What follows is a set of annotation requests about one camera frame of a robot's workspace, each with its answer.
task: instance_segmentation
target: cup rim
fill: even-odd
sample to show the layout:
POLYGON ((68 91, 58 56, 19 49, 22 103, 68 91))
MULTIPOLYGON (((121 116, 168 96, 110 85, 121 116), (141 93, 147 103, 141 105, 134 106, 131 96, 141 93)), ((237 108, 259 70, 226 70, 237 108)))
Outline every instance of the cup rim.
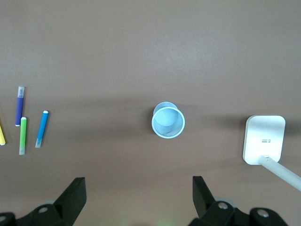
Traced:
POLYGON ((174 103, 171 103, 171 102, 169 102, 169 101, 164 101, 164 102, 161 102, 160 104, 157 104, 157 106, 154 108, 154 111, 153 111, 153 113, 152 113, 153 115, 154 115, 158 110, 160 110, 161 108, 163 108, 163 107, 161 107, 161 108, 159 108, 159 109, 155 112, 156 108, 157 108, 159 105, 161 105, 161 104, 170 104, 170 105, 172 105, 172 106, 166 106, 166 107, 174 107, 174 108, 178 109, 177 106, 176 106, 174 103))
POLYGON ((183 113, 177 109, 177 108, 174 108, 174 107, 162 107, 160 108, 159 110, 156 111, 156 113, 153 115, 152 119, 151 119, 151 126, 152 126, 152 129, 154 130, 154 132, 159 136, 159 137, 162 137, 162 138, 165 138, 165 139, 171 139, 171 138, 174 138, 174 137, 177 137, 178 135, 180 135, 185 127, 185 118, 184 118, 184 115, 183 113), (157 130, 155 129, 155 126, 154 126, 154 120, 155 120, 155 117, 157 115, 157 113, 159 113, 160 111, 163 111, 165 109, 172 109, 172 110, 175 110, 177 111, 181 117, 182 117, 182 120, 183 120, 183 124, 182 124, 182 128, 180 129, 179 132, 177 132, 175 135, 171 136, 171 137, 166 137, 166 136, 163 136, 161 135, 160 133, 157 132, 157 130))

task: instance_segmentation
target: yellow marker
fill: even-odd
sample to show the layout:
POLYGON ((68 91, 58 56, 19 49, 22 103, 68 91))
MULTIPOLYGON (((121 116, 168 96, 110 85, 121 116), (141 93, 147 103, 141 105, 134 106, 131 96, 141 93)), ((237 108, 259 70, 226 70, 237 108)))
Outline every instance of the yellow marker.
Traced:
POLYGON ((5 145, 5 139, 1 129, 1 125, 0 125, 0 145, 5 145))

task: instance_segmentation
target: blue marker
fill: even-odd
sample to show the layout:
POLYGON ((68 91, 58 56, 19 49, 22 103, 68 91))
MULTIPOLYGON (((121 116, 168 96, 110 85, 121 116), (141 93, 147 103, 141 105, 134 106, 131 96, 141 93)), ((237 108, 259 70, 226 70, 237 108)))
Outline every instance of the blue marker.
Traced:
POLYGON ((23 100, 24 100, 24 87, 19 86, 18 89, 18 99, 17 99, 17 109, 16 109, 16 120, 15 125, 21 125, 22 111, 23 111, 23 100))
POLYGON ((40 128, 39 128, 39 133, 38 133, 38 138, 37 138, 37 142, 36 142, 36 148, 41 147, 41 143, 42 143, 42 139, 43 139, 43 136, 44 136, 44 131, 45 131, 48 115, 49 115, 48 111, 43 111, 42 119, 41 119, 41 123, 40 123, 40 128))

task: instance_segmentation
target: white device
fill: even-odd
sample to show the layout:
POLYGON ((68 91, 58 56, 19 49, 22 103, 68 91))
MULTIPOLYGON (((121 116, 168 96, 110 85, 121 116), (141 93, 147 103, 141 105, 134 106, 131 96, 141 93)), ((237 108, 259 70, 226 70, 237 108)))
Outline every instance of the white device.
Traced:
POLYGON ((301 177, 278 163, 281 157, 285 120, 279 115, 253 115, 246 121, 243 159, 262 165, 301 191, 301 177))

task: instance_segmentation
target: screw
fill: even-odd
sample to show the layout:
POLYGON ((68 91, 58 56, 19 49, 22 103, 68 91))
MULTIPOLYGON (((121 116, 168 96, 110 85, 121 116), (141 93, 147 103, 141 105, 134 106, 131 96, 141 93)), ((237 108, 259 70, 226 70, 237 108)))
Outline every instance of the screw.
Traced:
POLYGON ((0 222, 5 221, 5 219, 6 219, 6 216, 1 216, 0 217, 0 222))
POLYGON ((219 207, 220 209, 223 209, 223 210, 226 210, 226 209, 228 208, 227 204, 224 203, 224 202, 220 202, 220 203, 218 204, 218 207, 219 207))
POLYGON ((268 218, 269 217, 269 214, 267 211, 263 210, 263 209, 258 209, 257 210, 257 213, 259 216, 261 217, 264 217, 264 218, 268 218))
POLYGON ((47 207, 42 207, 41 209, 39 209, 39 213, 45 213, 47 210, 47 207))

